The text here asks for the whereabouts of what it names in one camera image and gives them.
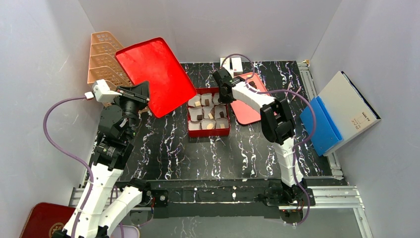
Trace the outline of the pink plastic tray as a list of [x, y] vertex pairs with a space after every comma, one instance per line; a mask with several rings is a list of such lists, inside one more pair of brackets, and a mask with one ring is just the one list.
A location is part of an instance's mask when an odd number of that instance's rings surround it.
[[[265, 85], [263, 84], [260, 76], [255, 73], [254, 76], [248, 80], [248, 82], [254, 82], [255, 87], [260, 91], [267, 91]], [[255, 111], [252, 107], [246, 105], [240, 100], [236, 100], [230, 104], [230, 107], [233, 110], [233, 113], [236, 117], [236, 120], [241, 125], [248, 125], [261, 120], [259, 111]]]

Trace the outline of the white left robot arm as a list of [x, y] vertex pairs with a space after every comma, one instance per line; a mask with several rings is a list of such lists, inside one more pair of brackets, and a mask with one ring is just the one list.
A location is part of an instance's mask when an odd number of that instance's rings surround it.
[[139, 112], [150, 100], [149, 83], [112, 90], [101, 79], [81, 99], [94, 99], [107, 107], [100, 114], [92, 162], [83, 163], [88, 183], [73, 215], [62, 229], [53, 232], [54, 238], [108, 238], [130, 210], [151, 195], [150, 184], [134, 178], [114, 201], [110, 199], [133, 151]]

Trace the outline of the red chocolate box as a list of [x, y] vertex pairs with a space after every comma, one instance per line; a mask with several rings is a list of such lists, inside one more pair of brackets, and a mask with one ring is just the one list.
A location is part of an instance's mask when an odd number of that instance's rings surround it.
[[[221, 104], [219, 100], [219, 89], [197, 88], [197, 95], [187, 102], [187, 131], [191, 138], [207, 136], [228, 136], [230, 133], [229, 106]], [[210, 106], [206, 106], [206, 100], [210, 101]], [[196, 107], [195, 102], [200, 101], [201, 106]], [[219, 113], [224, 112], [225, 117], [221, 118]], [[208, 114], [212, 113], [214, 119], [209, 119]], [[203, 115], [202, 120], [197, 120], [197, 115]], [[212, 129], [206, 129], [212, 123]]]

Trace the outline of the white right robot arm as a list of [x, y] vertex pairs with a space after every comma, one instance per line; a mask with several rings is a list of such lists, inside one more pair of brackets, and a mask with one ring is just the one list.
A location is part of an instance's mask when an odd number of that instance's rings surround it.
[[279, 200], [284, 203], [303, 201], [310, 206], [307, 184], [297, 164], [296, 124], [287, 100], [275, 98], [270, 92], [261, 92], [239, 76], [233, 78], [224, 67], [212, 76], [218, 85], [221, 103], [239, 100], [259, 112], [263, 135], [272, 143], [280, 166], [282, 188]]

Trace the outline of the red tin lid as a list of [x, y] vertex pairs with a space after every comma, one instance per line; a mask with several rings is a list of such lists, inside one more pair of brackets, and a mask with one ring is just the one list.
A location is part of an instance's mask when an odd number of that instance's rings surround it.
[[161, 118], [197, 94], [175, 54], [161, 38], [153, 38], [119, 50], [115, 58], [134, 85], [149, 83], [149, 109]]

